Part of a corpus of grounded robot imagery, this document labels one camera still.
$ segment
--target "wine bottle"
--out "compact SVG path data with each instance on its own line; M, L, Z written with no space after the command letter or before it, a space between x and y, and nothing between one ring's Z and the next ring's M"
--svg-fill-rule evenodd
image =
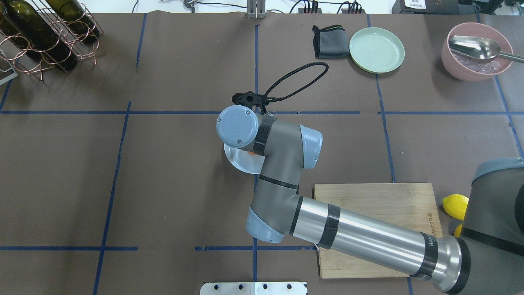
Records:
M77 65L77 57L36 10L24 0L0 0L3 14L38 51L45 51L44 60L57 69L70 71Z
M67 27L75 35L80 36L82 42L90 44L96 41L94 36L100 36L99 30L77 0L46 0L46 2L61 19L72 22L67 24Z
M2 33L2 35L5 37L16 36L20 34L20 32L8 20L6 20L4 14L1 12L2 10L3 5L2 2L0 2L0 33ZM10 38L9 41L11 41L11 43L13 43L13 45L15 45L18 49L28 49L27 40L24 38ZM36 62L40 62L42 60L42 54L31 49L26 51L26 55Z

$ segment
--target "light blue cap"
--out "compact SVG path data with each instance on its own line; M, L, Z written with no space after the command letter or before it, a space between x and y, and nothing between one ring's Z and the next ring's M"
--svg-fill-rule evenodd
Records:
M220 139L232 148L243 148L258 133L257 115L245 106L225 108L216 120L216 132Z
M249 207L249 213L247 214L246 229L254 238L270 243L280 243L282 238L284 238L284 234L274 230L260 219L253 209L251 209L251 206Z
M499 158L486 161L478 166L477 172L475 173L475 178L473 178L472 183L482 175L510 168L524 168L524 159Z
M322 149L322 134L314 129L300 125L302 132L302 150L304 152L304 169L315 168Z

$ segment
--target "lemon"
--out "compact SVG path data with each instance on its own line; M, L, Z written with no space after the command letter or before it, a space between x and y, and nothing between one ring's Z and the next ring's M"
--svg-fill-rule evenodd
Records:
M460 238L460 233L462 232L462 223L459 224L459 226L457 226L457 228L455 229L455 233L453 234L453 236L455 236L455 238Z
M466 196L453 194L442 199L442 205L444 206L444 211L451 215L451 217L464 220L467 202L469 200Z

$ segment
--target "cutting board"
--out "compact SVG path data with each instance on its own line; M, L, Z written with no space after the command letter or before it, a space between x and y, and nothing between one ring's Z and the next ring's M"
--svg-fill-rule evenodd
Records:
M362 215L442 237L431 183L315 184L314 198ZM335 250L320 249L320 277L408 277Z

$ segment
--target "white label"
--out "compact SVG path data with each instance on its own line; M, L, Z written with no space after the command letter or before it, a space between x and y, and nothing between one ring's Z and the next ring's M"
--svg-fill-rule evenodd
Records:
M414 9L425 9L425 0L404 0L404 4Z

